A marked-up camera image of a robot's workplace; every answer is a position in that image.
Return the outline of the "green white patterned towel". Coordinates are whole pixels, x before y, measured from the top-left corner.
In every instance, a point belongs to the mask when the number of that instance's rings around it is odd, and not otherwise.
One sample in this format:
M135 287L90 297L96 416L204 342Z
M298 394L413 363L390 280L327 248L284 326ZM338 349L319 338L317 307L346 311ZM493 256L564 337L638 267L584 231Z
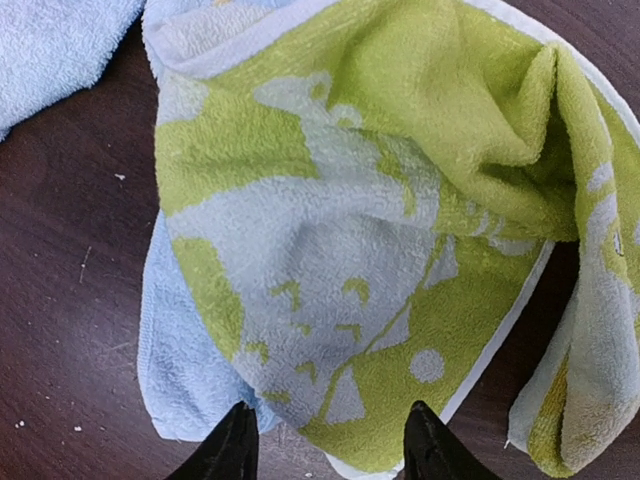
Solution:
M502 1L150 1L160 209L138 377L160 437L239 402L349 479L407 469L410 406L448 420L560 242L563 318L508 441L544 473L639 409L639 123Z

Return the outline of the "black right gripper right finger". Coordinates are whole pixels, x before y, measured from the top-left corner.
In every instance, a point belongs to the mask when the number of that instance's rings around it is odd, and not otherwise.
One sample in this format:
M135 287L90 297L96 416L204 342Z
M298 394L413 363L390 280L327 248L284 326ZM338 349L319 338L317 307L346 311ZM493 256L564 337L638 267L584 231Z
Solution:
M404 426L404 478L499 480L422 400L411 406Z

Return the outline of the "light blue towel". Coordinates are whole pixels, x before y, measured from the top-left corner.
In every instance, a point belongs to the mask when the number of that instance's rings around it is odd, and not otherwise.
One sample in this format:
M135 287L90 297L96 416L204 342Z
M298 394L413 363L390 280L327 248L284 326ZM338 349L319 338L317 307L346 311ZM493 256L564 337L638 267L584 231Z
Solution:
M142 1L3 1L1 137L92 87L143 6Z

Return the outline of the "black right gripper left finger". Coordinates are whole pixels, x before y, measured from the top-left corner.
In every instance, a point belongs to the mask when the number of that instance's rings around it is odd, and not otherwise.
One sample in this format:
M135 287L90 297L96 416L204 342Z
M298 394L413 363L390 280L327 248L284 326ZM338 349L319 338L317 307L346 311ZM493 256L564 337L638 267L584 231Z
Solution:
M166 480L256 480L257 472L256 413L238 402Z

